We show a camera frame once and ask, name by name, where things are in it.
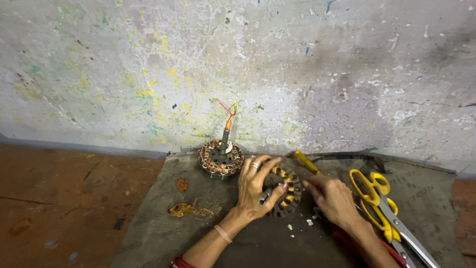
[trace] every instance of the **paint-splattered wall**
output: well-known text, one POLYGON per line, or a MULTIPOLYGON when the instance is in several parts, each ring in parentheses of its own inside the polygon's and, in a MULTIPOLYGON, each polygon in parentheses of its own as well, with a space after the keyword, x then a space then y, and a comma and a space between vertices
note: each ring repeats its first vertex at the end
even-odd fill
POLYGON ((7 138, 476 162, 474 0, 3 0, 7 138))

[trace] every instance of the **fingernail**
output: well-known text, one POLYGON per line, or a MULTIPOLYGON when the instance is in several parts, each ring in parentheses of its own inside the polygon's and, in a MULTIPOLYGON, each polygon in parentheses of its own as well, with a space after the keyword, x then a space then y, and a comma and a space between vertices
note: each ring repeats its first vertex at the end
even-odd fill
POLYGON ((281 190, 281 192, 284 192, 284 190, 286 190, 287 187, 288 187, 288 184, 285 183, 285 184, 280 185, 279 189, 281 190))

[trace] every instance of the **gray cloth mat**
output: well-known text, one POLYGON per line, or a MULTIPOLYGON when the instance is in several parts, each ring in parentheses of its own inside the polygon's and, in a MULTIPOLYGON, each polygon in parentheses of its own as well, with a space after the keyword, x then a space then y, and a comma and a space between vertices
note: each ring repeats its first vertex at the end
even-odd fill
MULTIPOLYGON (((292 166, 299 178, 309 171, 294 158, 283 161, 292 166)), ((365 160, 319 160, 316 165, 326 174, 340 178, 350 186, 347 173, 359 169, 365 160)), ((398 206, 398 217, 419 239, 441 267, 464 267, 465 262, 453 233, 455 213, 451 207, 451 185, 455 175, 399 162, 385 162, 391 185, 388 196, 398 206)), ((217 180, 207 177, 198 166, 197 154, 178 153, 167 157, 162 172, 145 197, 112 268, 165 268, 175 256, 183 254, 220 222, 237 201, 238 177, 217 180), (177 190, 177 179, 186 178, 188 191, 177 190), (172 217, 167 209, 178 203, 193 203, 198 208, 221 212, 213 216, 172 217)), ((215 264, 226 268, 263 267, 361 267, 325 233, 322 221, 311 219, 314 202, 304 192, 299 207, 288 217, 262 218, 244 228, 215 264)), ((425 267, 406 245, 418 267, 425 267)))

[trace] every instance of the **forearm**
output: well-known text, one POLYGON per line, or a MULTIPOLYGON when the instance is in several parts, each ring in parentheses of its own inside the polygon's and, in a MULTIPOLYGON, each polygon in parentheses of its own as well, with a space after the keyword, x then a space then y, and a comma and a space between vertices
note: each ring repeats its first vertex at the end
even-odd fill
POLYGON ((367 264, 372 268, 397 268, 387 249, 381 244, 372 225, 363 220, 344 227, 345 231, 359 245, 359 250, 367 264))
MULTIPOLYGON (((239 208, 234 207, 218 226, 233 240, 238 232, 248 225, 248 223, 250 223, 249 217, 239 208)), ((199 242, 185 252, 183 259, 196 268, 210 268, 215 264, 226 246, 228 246, 228 242, 216 229, 212 229, 200 239, 199 242)))

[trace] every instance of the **hand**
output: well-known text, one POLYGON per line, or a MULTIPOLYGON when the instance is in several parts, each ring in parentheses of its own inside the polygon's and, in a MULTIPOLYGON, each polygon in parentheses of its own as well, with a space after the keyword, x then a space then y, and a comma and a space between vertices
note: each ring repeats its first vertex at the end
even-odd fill
POLYGON ((355 208, 349 187, 340 180, 317 174, 302 181, 302 184, 311 192, 326 218, 345 231, 348 232, 356 223, 365 221, 355 208))
POLYGON ((288 185, 281 184, 273 189, 271 196, 264 206, 258 204, 258 199, 263 193, 263 182, 270 170, 281 161, 281 157, 266 162, 259 170, 250 166, 251 163, 261 164, 271 159, 269 155, 245 160, 238 180, 238 208, 249 221, 263 217, 269 212, 276 201, 286 191, 288 185))

